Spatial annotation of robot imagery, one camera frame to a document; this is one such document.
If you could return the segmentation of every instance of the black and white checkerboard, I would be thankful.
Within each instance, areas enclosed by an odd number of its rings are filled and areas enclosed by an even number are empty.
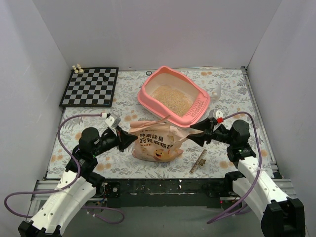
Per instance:
[[[111,107],[119,68],[83,68],[70,75],[61,107]]]

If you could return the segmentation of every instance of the beige plastic bag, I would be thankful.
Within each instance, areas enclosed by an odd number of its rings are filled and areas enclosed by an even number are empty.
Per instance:
[[[180,149],[187,140],[188,132],[159,121],[133,121],[130,134],[138,136],[133,156],[148,161],[168,162],[183,153]]]

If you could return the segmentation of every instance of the table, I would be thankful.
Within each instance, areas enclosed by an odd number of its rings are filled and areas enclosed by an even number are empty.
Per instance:
[[[264,133],[260,129],[259,118],[242,71],[182,69],[179,72],[192,79],[209,94],[219,83],[222,84],[221,98],[216,102],[211,102],[202,119],[206,118],[209,111],[214,108],[221,110],[224,115],[230,115],[237,111],[247,111],[254,116],[260,140],[260,150],[263,156],[263,168],[273,177],[269,146]],[[137,100],[137,93],[147,78],[146,71],[120,71],[111,108],[66,108],[62,120],[78,114],[115,113],[121,117],[120,126],[127,131],[132,120],[157,120],[158,118],[148,112]],[[247,116],[235,116],[226,120],[224,125],[230,128],[236,119],[244,119],[250,122]],[[65,127],[61,130],[63,143],[69,150],[72,150],[78,144],[81,132],[90,126],[97,128],[100,133],[106,128],[102,118],[83,117],[73,119],[65,124]],[[249,143],[256,154],[258,154],[252,126],[250,126],[250,134]],[[236,170],[227,158],[226,147],[227,145],[225,144],[212,141],[211,144],[201,148],[188,140],[182,145],[181,149],[184,152],[181,156],[168,163],[159,163],[134,158],[131,154],[133,150],[132,145],[124,153],[120,153],[117,149],[112,149],[98,156],[98,165],[95,168],[95,172],[109,179],[223,178],[227,172]],[[194,174],[190,174],[190,169],[203,149],[207,149],[205,165],[202,168],[198,168]],[[62,149],[58,140],[56,140],[46,178],[59,179],[69,159],[70,157]]]

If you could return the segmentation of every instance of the tabletop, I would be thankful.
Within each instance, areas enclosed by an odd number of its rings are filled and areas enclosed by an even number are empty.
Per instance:
[[[219,109],[224,116],[230,115],[238,111],[249,112],[255,120],[255,126],[259,135],[260,152],[263,157],[262,167],[267,173],[273,177],[270,165],[270,153],[267,144],[263,139],[263,133],[260,129],[259,120],[254,111],[253,101],[249,94],[241,70],[198,70],[186,69],[179,70],[193,80],[198,86],[206,90],[210,95],[211,92],[220,83],[222,85],[221,97],[217,101],[210,103],[207,112],[202,119],[206,118],[209,111]],[[62,120],[78,114],[98,114],[101,112],[115,113],[121,118],[120,126],[128,131],[129,124],[135,120],[158,120],[158,117],[147,111],[137,100],[137,93],[142,84],[148,78],[146,71],[120,71],[114,93],[114,100],[111,108],[66,108]],[[231,119],[224,121],[224,125],[229,129],[233,122],[237,119],[244,119],[251,123],[250,118],[246,115],[237,115]],[[81,137],[81,132],[87,127],[95,127],[100,134],[106,129],[103,118],[81,117],[75,118],[67,122],[61,130],[61,139],[65,146],[71,151]],[[253,127],[250,125],[249,144],[258,154],[255,146]],[[133,157],[133,144],[125,150],[119,152],[118,149],[112,149],[107,153],[99,155],[98,165],[95,172],[103,175],[105,178],[224,178],[225,174],[235,171],[234,165],[229,162],[226,152],[226,144],[212,141],[211,144],[205,145],[203,148],[188,140],[182,144],[181,149],[184,151],[182,155],[171,162],[150,162],[139,160]],[[190,174],[192,166],[203,151],[207,149],[204,157],[206,163],[203,167]],[[59,179],[68,163],[70,157],[62,149],[60,143],[56,139],[50,163],[47,169],[47,179]]]

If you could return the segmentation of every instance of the litter box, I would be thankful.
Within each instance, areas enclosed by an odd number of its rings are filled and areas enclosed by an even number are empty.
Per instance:
[[[152,97],[153,92],[160,86],[167,85],[182,92],[192,106],[182,116],[176,115],[163,103]],[[196,123],[206,112],[211,101],[209,94],[197,86],[185,75],[172,70],[167,66],[160,67],[142,85],[138,93],[139,102],[150,112],[160,118],[170,115],[168,121],[181,128],[189,128]]]

